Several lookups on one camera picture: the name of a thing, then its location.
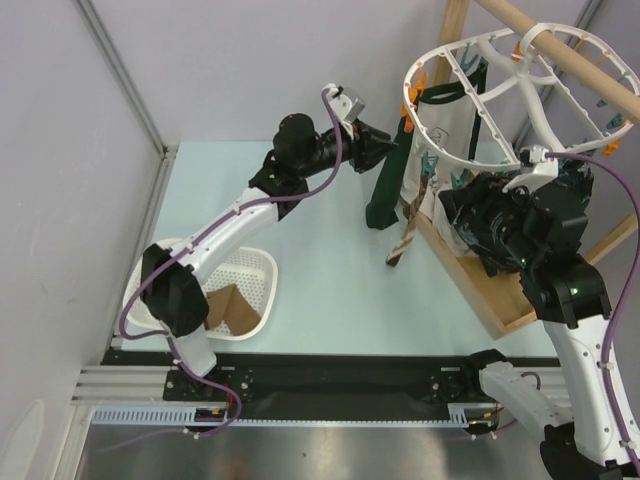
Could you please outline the brown striped sock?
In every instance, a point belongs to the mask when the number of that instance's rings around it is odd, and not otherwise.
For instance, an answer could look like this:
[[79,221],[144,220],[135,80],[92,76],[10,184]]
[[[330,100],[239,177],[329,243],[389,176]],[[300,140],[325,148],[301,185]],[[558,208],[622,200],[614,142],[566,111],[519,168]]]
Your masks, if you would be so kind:
[[416,198],[413,200],[413,202],[410,204],[410,207],[409,207],[409,217],[408,217],[407,226],[405,228],[405,231],[401,239],[399,240],[399,242],[396,244],[394,249],[386,258],[385,263],[387,266],[395,267],[401,260],[405,251],[411,246],[415,236],[416,228],[417,228],[417,215],[419,213],[420,207],[426,196],[429,181],[433,176],[434,174],[423,174],[421,176],[418,195],[416,196]]

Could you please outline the white round clip hanger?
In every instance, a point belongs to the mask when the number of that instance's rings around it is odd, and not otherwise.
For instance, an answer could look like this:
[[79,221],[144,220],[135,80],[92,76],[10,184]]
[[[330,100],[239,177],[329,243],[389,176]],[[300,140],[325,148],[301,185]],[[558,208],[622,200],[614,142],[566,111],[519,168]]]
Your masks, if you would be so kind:
[[[511,29],[503,29],[482,35],[470,37],[457,42],[439,46],[421,57],[408,69],[403,83],[403,101],[406,113],[413,124],[415,136],[414,153],[422,158],[430,159],[435,156],[438,164],[451,170],[470,169],[475,171],[502,172],[514,171],[522,168],[522,162],[514,153],[513,147],[507,142],[498,124],[487,110],[487,104],[495,98],[517,89],[521,101],[524,103],[531,126],[541,140],[538,147],[539,153],[535,154],[535,164],[546,164],[546,154],[557,151],[561,157],[568,157],[576,153],[582,154],[588,151],[607,149],[613,143],[624,137],[632,128],[635,121],[629,113],[624,115],[624,121],[615,130],[609,132],[599,129],[592,121],[588,111],[576,100],[571,89],[562,83],[555,69],[546,61],[550,56],[532,46],[535,36],[541,33],[562,33],[584,41],[597,48],[601,52],[601,58],[609,61],[619,72],[619,78],[614,81],[616,87],[620,86],[624,94],[631,94],[633,98],[639,97],[639,77],[633,72],[621,57],[609,48],[609,45],[600,38],[575,27],[564,24],[537,24],[526,33],[520,42],[521,53],[513,59],[508,59],[500,54],[492,45],[495,39],[514,36]],[[492,89],[479,94],[472,86],[463,71],[462,65],[455,57],[461,48],[475,47],[481,53],[482,58],[491,66],[497,66],[507,74],[506,79]],[[418,107],[415,106],[416,98],[412,91],[418,80],[418,75],[423,72],[425,64],[432,60],[443,60],[448,64],[452,73],[462,85],[462,93],[469,98],[476,108],[476,113],[481,121],[487,125],[493,141],[499,145],[503,152],[503,159],[499,162],[480,163],[451,153],[441,143],[436,141],[435,130],[423,124],[418,115]],[[565,147],[552,130],[548,121],[542,101],[540,100],[540,86],[550,86],[567,100],[573,109],[576,118],[581,121],[592,135],[590,141]]]

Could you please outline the brown socks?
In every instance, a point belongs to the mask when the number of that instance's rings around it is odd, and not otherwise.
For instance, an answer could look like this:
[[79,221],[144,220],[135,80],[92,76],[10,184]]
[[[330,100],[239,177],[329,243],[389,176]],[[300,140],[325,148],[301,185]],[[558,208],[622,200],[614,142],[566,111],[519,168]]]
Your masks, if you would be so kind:
[[261,316],[248,303],[236,284],[208,292],[206,300],[209,313],[205,321],[208,330],[225,323],[233,336],[250,333],[258,326]]

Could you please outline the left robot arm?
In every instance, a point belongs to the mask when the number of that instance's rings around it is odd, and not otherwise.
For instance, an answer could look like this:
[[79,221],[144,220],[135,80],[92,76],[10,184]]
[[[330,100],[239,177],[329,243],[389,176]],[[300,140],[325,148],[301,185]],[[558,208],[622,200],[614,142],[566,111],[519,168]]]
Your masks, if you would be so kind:
[[377,166],[396,145],[392,136],[356,119],[319,134],[312,119],[290,114],[279,124],[261,168],[239,199],[214,222],[169,247],[153,244],[142,257],[140,298],[159,322],[176,360],[188,372],[185,388],[214,397],[220,376],[206,335],[206,280],[241,244],[276,224],[314,195],[308,178],[337,175],[342,163],[357,173]]

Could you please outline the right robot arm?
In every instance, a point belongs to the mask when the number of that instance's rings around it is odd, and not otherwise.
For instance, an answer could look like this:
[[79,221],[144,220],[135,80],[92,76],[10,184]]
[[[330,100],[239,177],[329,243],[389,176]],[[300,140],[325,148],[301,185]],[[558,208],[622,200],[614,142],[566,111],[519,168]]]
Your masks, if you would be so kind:
[[622,382],[606,332],[614,324],[605,282],[579,252],[587,226],[582,186],[553,181],[535,192],[506,188],[483,174],[439,195],[447,220],[493,270],[516,272],[524,296],[551,339],[570,405],[556,405],[505,357],[461,376],[473,401],[505,406],[539,444],[554,479],[639,475],[639,428],[627,402],[610,400]]

